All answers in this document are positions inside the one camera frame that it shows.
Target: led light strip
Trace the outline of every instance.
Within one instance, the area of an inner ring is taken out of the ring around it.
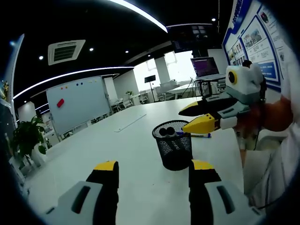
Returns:
[[[64,77],[64,76],[69,76],[69,75],[79,74],[79,73],[84,73],[84,72],[89,72],[89,71],[95,71],[95,70],[104,70],[104,69],[133,69],[133,68],[134,67],[104,67],[104,68],[80,70],[80,71],[76,71],[76,72],[72,72],[72,73],[68,73],[68,74],[63,74],[63,75],[55,76],[55,77],[52,77],[50,79],[41,81],[40,83],[36,83],[35,85],[32,85],[31,87],[26,88],[25,90],[22,90],[19,94],[15,95],[13,97],[13,99],[15,99],[16,97],[19,97],[21,94],[25,93],[26,91],[28,91],[28,90],[30,90],[30,89],[32,89],[34,87],[39,86],[40,84],[43,84],[43,83],[46,83],[48,81],[52,81],[52,80],[55,80],[57,78],[61,78],[61,77]]]
[[[152,17],[151,15],[146,13],[145,11],[141,10],[140,8],[136,7],[135,5],[132,5],[129,2],[126,2],[124,0],[108,0],[108,1],[112,1],[114,3],[117,3],[119,5],[122,5],[126,8],[129,8],[129,9],[135,11],[136,13],[138,13],[138,14],[142,15],[143,17],[145,17],[146,19],[150,20],[152,23],[156,24],[164,32],[166,32],[166,33],[168,32],[167,28],[163,24],[161,24],[157,19],[155,19],[154,17]]]
[[[45,105],[48,105],[49,103],[46,103]],[[40,106],[39,108],[42,108],[43,106],[45,106],[45,105],[42,105],[42,106]],[[39,108],[36,108],[36,110],[38,110]]]
[[[47,109],[47,110],[45,110],[45,111],[41,112],[41,114],[42,114],[42,113],[44,113],[44,112],[47,112],[47,111],[49,111],[49,110],[50,110],[50,109]]]

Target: window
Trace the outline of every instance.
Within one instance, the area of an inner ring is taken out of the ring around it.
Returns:
[[[171,80],[181,82],[196,78],[196,73],[191,62],[192,57],[192,51],[180,53],[169,52],[165,54],[165,62],[167,63]]]
[[[135,66],[133,72],[135,74],[135,81],[139,91],[150,89],[149,83],[145,83],[145,77],[147,76],[155,75],[156,80],[151,82],[152,88],[158,87],[160,84],[158,70],[156,69],[156,64],[154,59],[148,60],[146,62],[143,62]]]

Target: laptop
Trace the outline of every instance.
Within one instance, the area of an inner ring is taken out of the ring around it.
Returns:
[[[216,62],[213,57],[200,57],[191,59],[197,80],[220,80],[225,78],[224,74],[219,74]]]

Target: black ceiling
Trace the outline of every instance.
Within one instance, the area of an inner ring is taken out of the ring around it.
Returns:
[[[179,23],[211,23],[218,18],[218,0],[127,0],[146,11],[163,25]],[[169,40],[167,33],[136,12],[107,0],[19,1],[2,7],[2,29],[9,30],[3,45],[10,52],[9,41],[25,34],[15,69],[14,94],[48,78],[78,70],[128,66],[134,56]],[[233,0],[220,1],[219,43],[225,35]],[[52,43],[85,39],[86,42],[74,61],[48,65],[47,50]],[[134,66],[142,57],[129,66]],[[15,99],[16,108],[24,100],[46,88],[83,77],[123,73],[124,70],[94,71],[71,75],[47,82]],[[44,100],[36,100],[36,106]]]

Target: air conditioning vent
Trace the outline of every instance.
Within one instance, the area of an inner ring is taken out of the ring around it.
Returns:
[[[85,40],[65,41],[48,46],[48,65],[76,60]]]

